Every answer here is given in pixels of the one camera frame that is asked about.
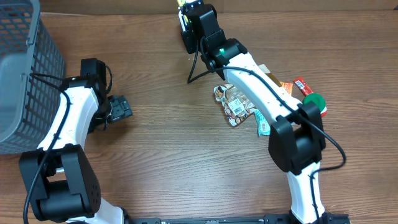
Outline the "brown white snack pouch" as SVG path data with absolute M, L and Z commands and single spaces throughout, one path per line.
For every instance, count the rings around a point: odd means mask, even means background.
M 226 118 L 232 127 L 239 126 L 256 111 L 246 95 L 232 84 L 214 88 L 215 100 L 223 105 Z

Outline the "orange tissue packet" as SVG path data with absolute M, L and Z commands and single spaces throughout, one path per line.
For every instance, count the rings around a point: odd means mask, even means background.
M 292 94 L 293 90 L 293 84 L 292 83 L 287 83 L 287 82 L 280 82 L 282 88 L 289 94 Z

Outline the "red snack stick packet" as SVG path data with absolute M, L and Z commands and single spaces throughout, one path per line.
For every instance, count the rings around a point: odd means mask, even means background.
M 306 97 L 307 95 L 311 94 L 311 93 L 315 93 L 305 82 L 303 77 L 298 77 L 294 80 L 295 85 L 300 89 L 300 91 L 302 92 L 302 94 L 304 95 L 304 97 Z M 326 107 L 326 111 L 324 113 L 321 113 L 321 116 L 324 117 L 327 114 L 327 107 Z

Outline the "teal wet wipes packet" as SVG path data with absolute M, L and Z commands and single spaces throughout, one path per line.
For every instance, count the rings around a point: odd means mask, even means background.
M 259 110 L 256 110 L 254 112 L 254 115 L 257 123 L 258 136 L 269 136 L 271 128 L 265 117 L 262 115 L 262 113 Z

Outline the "green lid jar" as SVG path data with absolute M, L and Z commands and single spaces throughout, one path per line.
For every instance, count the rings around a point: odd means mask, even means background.
M 311 93 L 303 99 L 303 104 L 309 104 L 309 103 L 315 103 L 318 106 L 321 113 L 324 113 L 326 111 L 326 101 L 324 97 L 322 97 L 318 93 Z

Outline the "yellow glue stick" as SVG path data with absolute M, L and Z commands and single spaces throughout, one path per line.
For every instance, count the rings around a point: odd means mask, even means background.
M 179 7 L 182 7 L 185 4 L 186 0 L 177 0 L 177 4 Z

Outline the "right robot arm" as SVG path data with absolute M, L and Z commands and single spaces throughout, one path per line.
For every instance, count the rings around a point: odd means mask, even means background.
M 288 177 L 297 223 L 322 223 L 318 175 L 325 137 L 322 117 L 314 103 L 302 104 L 263 72 L 247 48 L 228 39 L 218 24 L 217 12 L 203 1 L 179 1 L 178 18 L 189 54 L 195 54 L 209 73 L 234 85 L 262 113 L 271 128 L 268 150 Z

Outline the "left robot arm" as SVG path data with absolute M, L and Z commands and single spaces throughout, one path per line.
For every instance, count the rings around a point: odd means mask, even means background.
M 40 221 L 55 223 L 132 223 L 128 212 L 111 205 L 84 152 L 86 137 L 98 126 L 132 116 L 124 96 L 111 95 L 113 74 L 97 58 L 81 60 L 80 75 L 52 85 L 50 75 L 34 80 L 60 93 L 52 125 L 34 151 L 22 153 L 19 169 L 27 191 L 22 219 L 32 211 Z

